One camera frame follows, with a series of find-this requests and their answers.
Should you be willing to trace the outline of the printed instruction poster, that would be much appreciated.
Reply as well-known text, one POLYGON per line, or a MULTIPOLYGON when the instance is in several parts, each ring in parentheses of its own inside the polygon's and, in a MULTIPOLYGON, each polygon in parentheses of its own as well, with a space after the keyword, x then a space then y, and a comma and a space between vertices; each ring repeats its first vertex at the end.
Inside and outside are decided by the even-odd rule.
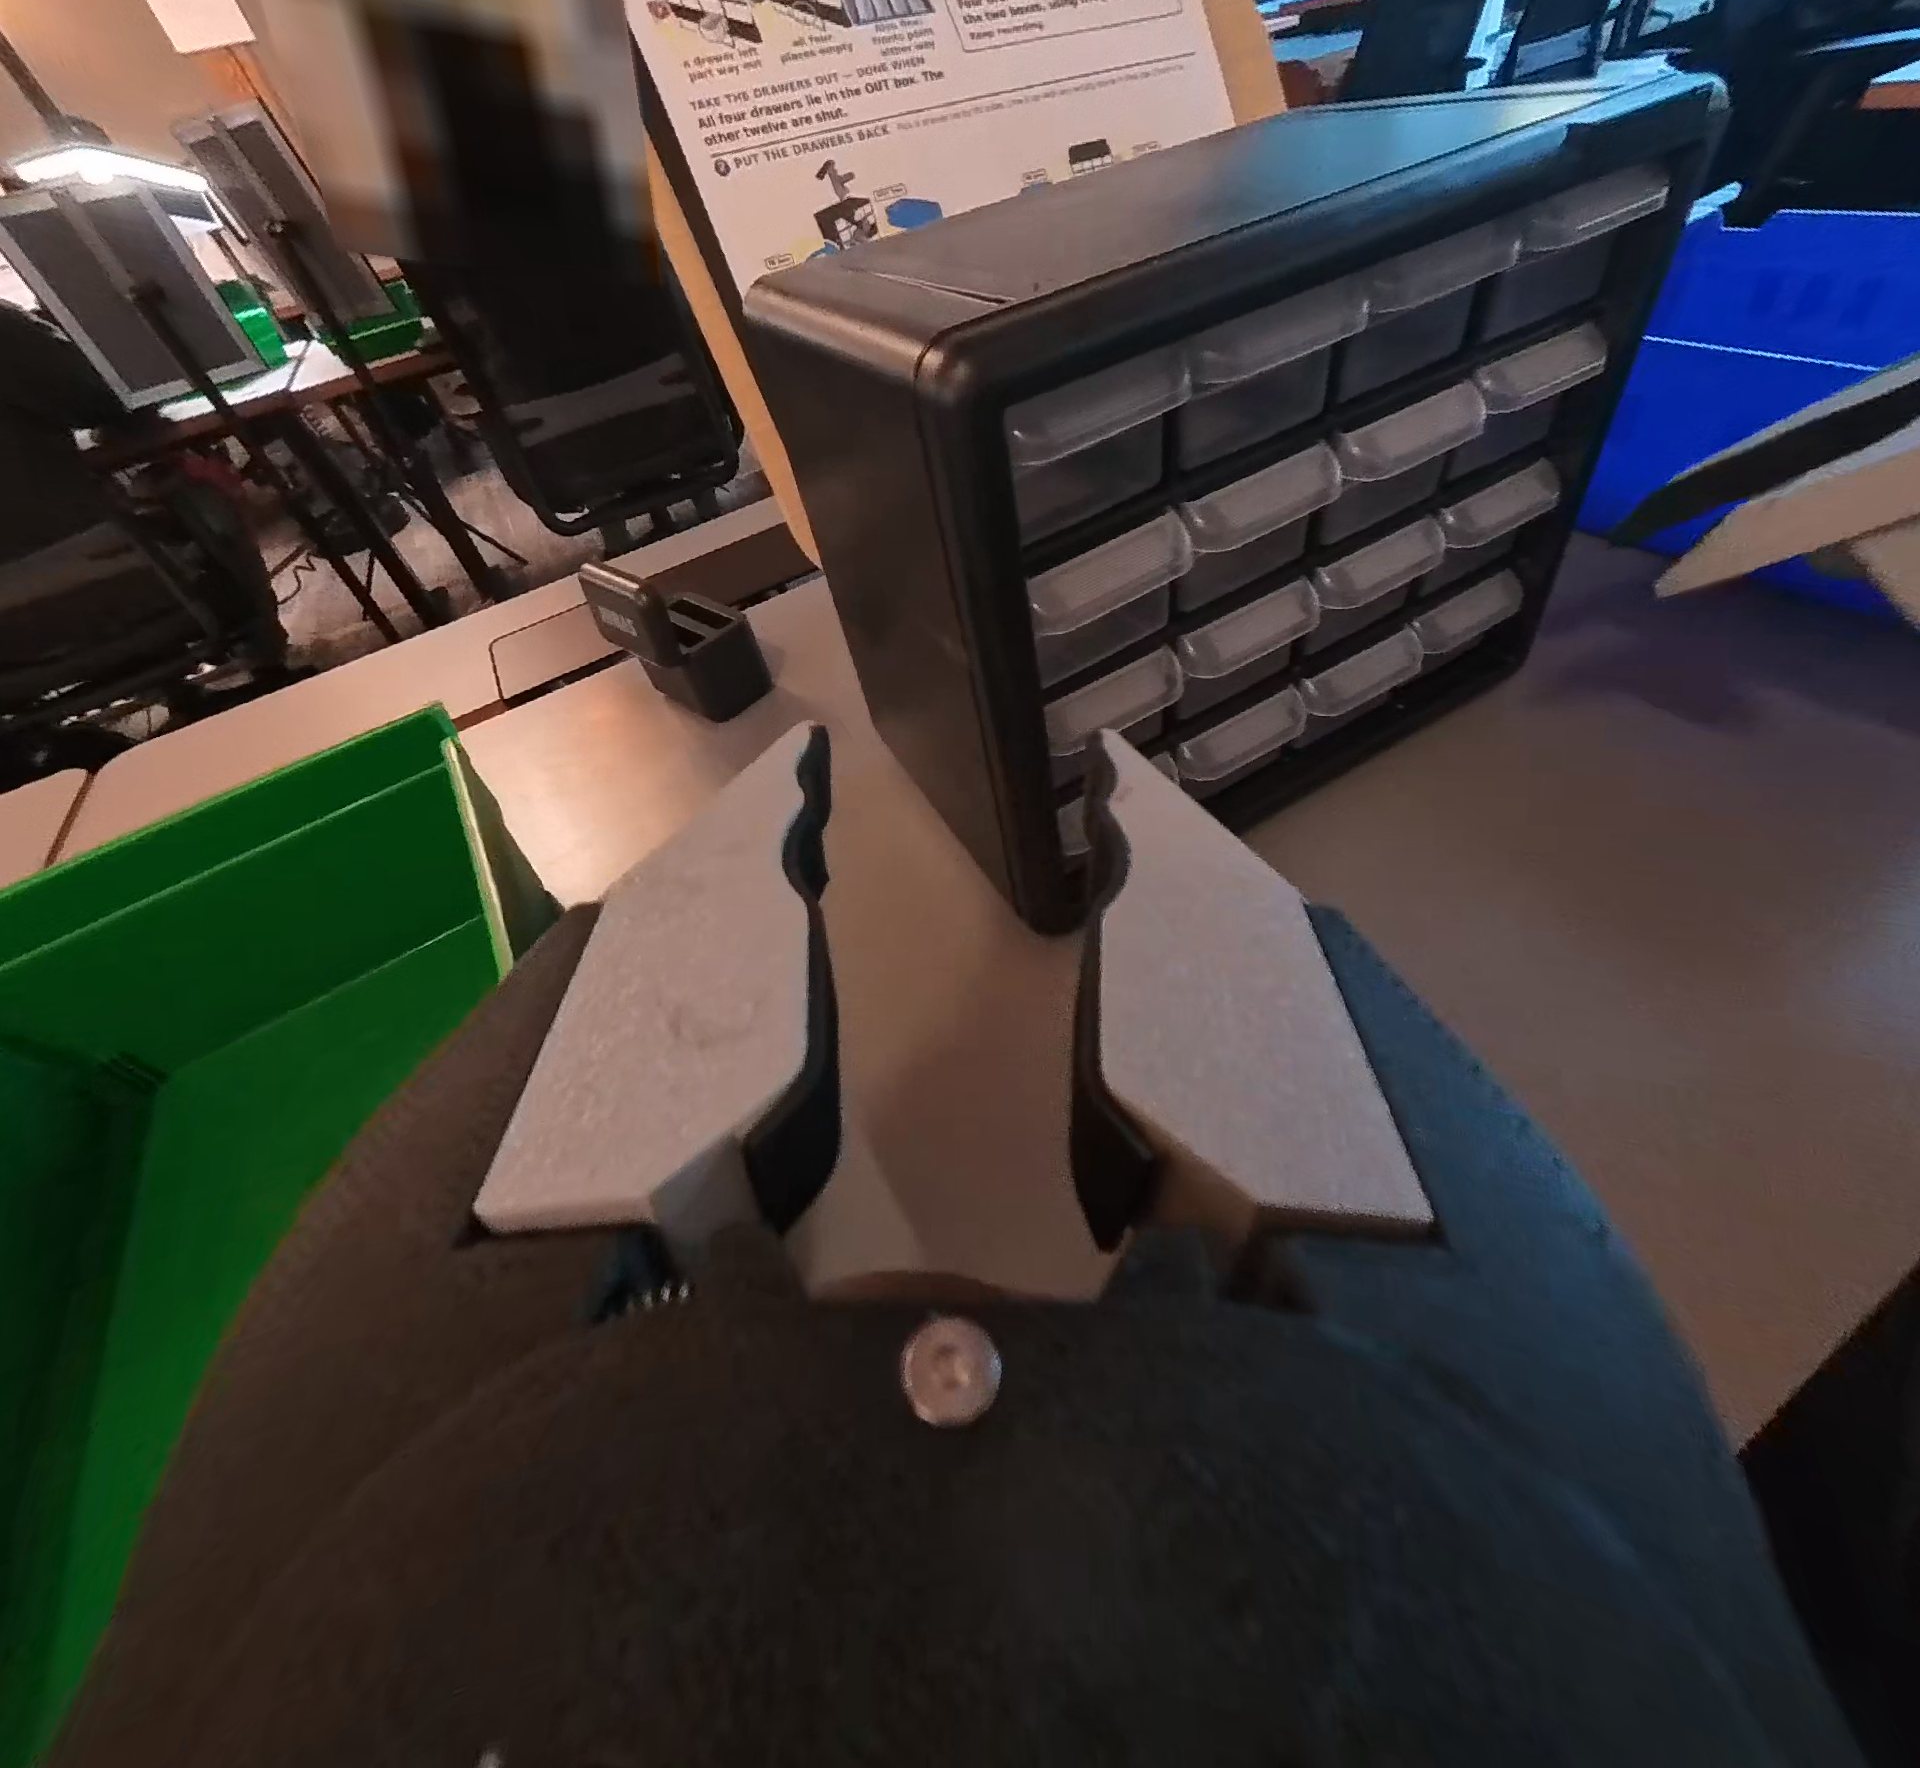
POLYGON ((1233 123, 1202 0, 623 0, 732 286, 1233 123))

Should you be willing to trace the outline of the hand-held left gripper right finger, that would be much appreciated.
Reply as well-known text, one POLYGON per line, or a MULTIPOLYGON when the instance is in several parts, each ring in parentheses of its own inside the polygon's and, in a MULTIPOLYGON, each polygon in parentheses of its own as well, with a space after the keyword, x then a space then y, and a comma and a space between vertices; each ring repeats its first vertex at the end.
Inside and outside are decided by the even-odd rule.
POLYGON ((1435 1211, 1308 904, 1129 739, 1085 754, 1070 1182, 1093 1245, 1423 1240, 1435 1211))

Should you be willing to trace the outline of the bank of clear drawers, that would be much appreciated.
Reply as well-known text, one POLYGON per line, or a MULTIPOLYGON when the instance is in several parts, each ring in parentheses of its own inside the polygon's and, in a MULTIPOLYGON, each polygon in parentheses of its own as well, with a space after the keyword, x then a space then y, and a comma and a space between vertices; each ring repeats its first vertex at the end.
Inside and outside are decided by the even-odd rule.
POLYGON ((1006 408, 1070 861, 1099 730, 1220 795, 1524 612, 1667 208, 1618 166, 1006 408))

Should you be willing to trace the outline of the small black box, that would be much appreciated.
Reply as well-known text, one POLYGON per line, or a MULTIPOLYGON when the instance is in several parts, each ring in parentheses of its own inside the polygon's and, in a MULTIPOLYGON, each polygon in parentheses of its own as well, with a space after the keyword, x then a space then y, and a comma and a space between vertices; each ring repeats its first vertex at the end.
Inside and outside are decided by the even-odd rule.
POLYGON ((578 581, 605 643, 683 711, 723 724, 772 694, 773 675, 742 609, 609 561, 588 561, 578 581))

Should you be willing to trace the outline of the blue plastic bin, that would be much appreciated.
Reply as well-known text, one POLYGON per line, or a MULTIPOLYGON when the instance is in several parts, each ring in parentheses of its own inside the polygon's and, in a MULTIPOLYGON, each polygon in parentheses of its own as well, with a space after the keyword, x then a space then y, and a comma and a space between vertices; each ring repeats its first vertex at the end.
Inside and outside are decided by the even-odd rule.
MULTIPOLYGON (((1738 503, 1615 543, 1650 492, 1917 350, 1915 211, 1784 209, 1750 230, 1724 211, 1683 230, 1577 518, 1651 556, 1651 583, 1738 503)), ((1835 549, 1662 602, 1744 583, 1915 630, 1835 549)))

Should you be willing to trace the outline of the black drawer cabinet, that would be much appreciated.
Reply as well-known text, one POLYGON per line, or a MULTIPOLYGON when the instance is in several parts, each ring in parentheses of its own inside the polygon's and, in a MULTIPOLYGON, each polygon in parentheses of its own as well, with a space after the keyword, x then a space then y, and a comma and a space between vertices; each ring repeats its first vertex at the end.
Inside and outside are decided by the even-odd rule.
POLYGON ((1662 61, 1546 87, 1325 103, 751 288, 753 364, 875 732, 1025 925, 1056 936, 1084 911, 1090 839, 1075 861, 1059 845, 1003 411, 1583 177, 1667 163, 1669 206, 1640 252, 1595 408, 1599 445, 1521 612, 1275 769, 1216 795, 1177 781, 1243 829, 1524 665, 1727 115, 1715 75, 1662 61))

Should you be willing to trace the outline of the white lamp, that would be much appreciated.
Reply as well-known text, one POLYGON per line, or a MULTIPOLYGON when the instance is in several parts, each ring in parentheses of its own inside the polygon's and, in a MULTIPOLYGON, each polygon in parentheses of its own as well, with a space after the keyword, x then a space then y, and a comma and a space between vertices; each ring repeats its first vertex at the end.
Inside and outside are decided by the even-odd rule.
POLYGON ((85 139, 50 142, 43 148, 15 154, 8 160, 6 171, 21 185, 48 185, 67 180, 104 185, 124 177, 153 188, 185 192, 200 188, 200 176, 193 170, 85 139))

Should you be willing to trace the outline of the grey monitor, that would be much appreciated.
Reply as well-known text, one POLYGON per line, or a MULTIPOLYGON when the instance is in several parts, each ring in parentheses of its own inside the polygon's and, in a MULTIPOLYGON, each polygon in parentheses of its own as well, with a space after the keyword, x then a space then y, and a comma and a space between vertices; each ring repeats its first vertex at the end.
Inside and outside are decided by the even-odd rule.
POLYGON ((171 136, 306 315, 357 324, 392 313, 389 294, 333 234, 311 171, 261 101, 179 120, 171 136))
POLYGON ((129 411, 270 371, 158 188, 124 176, 2 199, 3 255, 129 411))

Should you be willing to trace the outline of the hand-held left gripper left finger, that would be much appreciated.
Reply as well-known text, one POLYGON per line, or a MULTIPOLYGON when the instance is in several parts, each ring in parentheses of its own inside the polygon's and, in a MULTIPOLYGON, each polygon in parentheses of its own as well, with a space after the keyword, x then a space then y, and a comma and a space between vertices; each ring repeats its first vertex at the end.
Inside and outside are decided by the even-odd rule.
POLYGON ((797 724, 597 904, 471 1201, 491 1236, 789 1233, 836 1168, 831 748, 797 724))

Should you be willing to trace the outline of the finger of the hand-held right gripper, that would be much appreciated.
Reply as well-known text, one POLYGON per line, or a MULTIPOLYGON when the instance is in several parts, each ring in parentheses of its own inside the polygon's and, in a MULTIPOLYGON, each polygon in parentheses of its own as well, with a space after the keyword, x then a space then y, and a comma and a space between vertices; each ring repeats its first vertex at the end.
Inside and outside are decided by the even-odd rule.
POLYGON ((1611 542, 1640 545, 1715 507, 1752 501, 1892 435, 1904 435, 1915 420, 1917 358, 1907 358, 1696 461, 1615 521, 1611 542))
POLYGON ((1902 619, 1917 617, 1915 443, 1872 443, 1735 505, 1651 590, 1679 597, 1833 551, 1902 619))

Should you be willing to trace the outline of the green plastic bin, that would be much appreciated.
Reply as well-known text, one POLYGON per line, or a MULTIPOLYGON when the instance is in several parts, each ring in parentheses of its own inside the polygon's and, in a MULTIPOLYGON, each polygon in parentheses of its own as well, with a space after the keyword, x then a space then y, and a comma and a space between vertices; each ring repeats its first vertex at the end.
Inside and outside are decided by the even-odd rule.
POLYGON ((3 891, 3 1764, 270 1255, 558 913, 436 706, 3 891))

